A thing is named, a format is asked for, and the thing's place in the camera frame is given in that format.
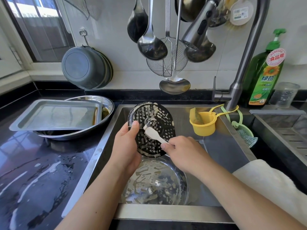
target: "dish soap bottle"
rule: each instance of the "dish soap bottle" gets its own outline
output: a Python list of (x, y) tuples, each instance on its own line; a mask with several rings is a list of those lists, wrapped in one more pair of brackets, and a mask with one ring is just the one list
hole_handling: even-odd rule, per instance
[(270, 94), (282, 70), (286, 51), (280, 47), (278, 37), (286, 29), (275, 29), (274, 41), (269, 42), (266, 51), (254, 56), (243, 81), (239, 104), (245, 108), (261, 108)]

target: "black round plate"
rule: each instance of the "black round plate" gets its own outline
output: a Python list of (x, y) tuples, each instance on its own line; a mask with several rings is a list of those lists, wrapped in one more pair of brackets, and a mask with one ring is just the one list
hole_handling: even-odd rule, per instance
[(147, 157), (165, 155), (166, 152), (161, 149), (161, 143), (149, 138), (143, 128), (145, 125), (152, 127), (166, 141), (175, 137), (174, 121), (170, 112), (164, 106), (157, 103), (144, 102), (136, 105), (130, 111), (128, 115), (129, 129), (135, 120), (140, 123), (140, 130), (135, 138), (138, 152)]

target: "countertop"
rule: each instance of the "countertop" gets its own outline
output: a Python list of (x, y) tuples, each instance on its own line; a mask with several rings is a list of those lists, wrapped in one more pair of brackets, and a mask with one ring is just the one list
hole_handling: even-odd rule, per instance
[[(2, 109), (9, 113), (0, 122), (0, 229), (3, 230), (53, 230), (59, 224), (62, 220), (62, 211), (108, 124), (87, 137), (71, 141), (44, 139), (27, 131), (10, 131), (10, 124), (36, 99), (37, 96), (30, 95)], [(189, 101), (160, 103), (173, 102), (194, 103)], [(121, 103), (127, 102), (115, 101), (115, 107)], [(195, 104), (211, 103), (197, 101)], [(114, 220), (112, 229), (149, 229), (146, 227), (148, 224), (139, 220)], [(155, 227), (150, 229), (161, 229), (161, 224), (151, 223), (150, 225)], [(198, 223), (164, 222), (163, 227), (165, 224), (171, 229), (203, 229)], [(209, 224), (206, 229), (237, 229), (237, 227), (234, 224), (218, 226)]]

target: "person's left hand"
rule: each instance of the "person's left hand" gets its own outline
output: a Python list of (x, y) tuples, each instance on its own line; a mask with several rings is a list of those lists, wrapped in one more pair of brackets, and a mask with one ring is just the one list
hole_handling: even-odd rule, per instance
[(117, 166), (130, 178), (136, 171), (141, 162), (141, 154), (137, 152), (135, 137), (139, 131), (140, 125), (137, 121), (132, 123), (130, 131), (126, 122), (117, 132), (112, 154), (109, 162)]

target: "faucet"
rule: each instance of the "faucet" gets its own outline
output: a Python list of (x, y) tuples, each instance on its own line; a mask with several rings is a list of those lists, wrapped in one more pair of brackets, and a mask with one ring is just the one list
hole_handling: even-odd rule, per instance
[[(207, 0), (202, 11), (199, 13), (195, 21), (187, 29), (183, 35), (182, 41), (190, 47), (198, 48), (203, 39), (204, 33), (208, 29), (208, 22), (212, 18), (212, 15), (216, 11), (216, 8), (221, 0)], [(269, 10), (270, 0), (257, 0), (257, 9), (255, 19), (251, 27), (248, 41), (246, 43), (242, 59), (236, 74), (234, 82), (230, 85), (228, 92), (216, 91), (215, 83), (216, 76), (213, 80), (213, 101), (225, 101), (225, 109), (227, 111), (233, 111), (239, 101), (239, 98), (243, 90), (243, 80), (248, 69), (248, 65), (251, 62), (253, 53), (255, 51), (261, 30), (267, 17)]]

